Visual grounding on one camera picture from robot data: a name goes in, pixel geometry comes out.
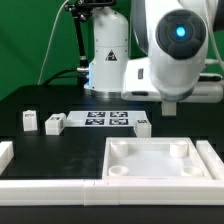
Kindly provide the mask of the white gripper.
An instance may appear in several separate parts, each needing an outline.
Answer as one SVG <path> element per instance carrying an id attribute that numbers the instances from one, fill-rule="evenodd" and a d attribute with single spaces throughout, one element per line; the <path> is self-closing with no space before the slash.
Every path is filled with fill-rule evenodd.
<path id="1" fill-rule="evenodd" d="M 148 59 L 135 59 L 127 63 L 123 79 L 121 97 L 134 101 L 165 101 L 191 103 L 217 103 L 222 100 L 223 86 L 221 76 L 213 73 L 201 73 L 195 87 L 187 93 L 161 95 L 153 86 L 149 76 Z"/>

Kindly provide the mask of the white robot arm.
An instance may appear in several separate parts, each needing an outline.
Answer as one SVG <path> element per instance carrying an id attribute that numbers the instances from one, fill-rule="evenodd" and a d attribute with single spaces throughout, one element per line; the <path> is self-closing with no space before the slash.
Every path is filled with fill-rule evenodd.
<path id="1" fill-rule="evenodd" d="M 93 9 L 94 59 L 85 91 L 125 100 L 219 102 L 203 74 L 224 0 L 131 0 L 131 18 Z"/>

